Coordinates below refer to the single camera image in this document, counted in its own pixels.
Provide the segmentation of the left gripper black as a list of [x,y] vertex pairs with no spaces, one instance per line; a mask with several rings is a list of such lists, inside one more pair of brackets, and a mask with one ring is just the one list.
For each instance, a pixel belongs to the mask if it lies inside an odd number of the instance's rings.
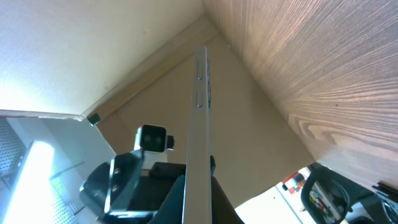
[[[142,176],[129,210],[155,211],[144,218],[128,218],[128,223],[181,224],[185,188],[185,164],[156,162],[153,174]],[[215,177],[211,177],[213,224],[244,224]]]

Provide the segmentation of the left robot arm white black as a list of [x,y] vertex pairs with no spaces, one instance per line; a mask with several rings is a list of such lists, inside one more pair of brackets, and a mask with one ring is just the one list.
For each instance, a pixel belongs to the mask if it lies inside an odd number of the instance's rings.
[[207,150],[189,149],[186,164],[156,162],[143,174],[145,151],[113,157],[82,184],[80,197],[101,223],[242,223]]

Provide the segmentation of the smartphone with teal screen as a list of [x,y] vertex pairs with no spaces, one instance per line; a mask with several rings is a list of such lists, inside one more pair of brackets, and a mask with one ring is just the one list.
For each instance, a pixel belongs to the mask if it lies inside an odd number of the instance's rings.
[[187,163],[183,200],[183,224],[212,222],[209,148],[209,99],[207,48],[195,49]]

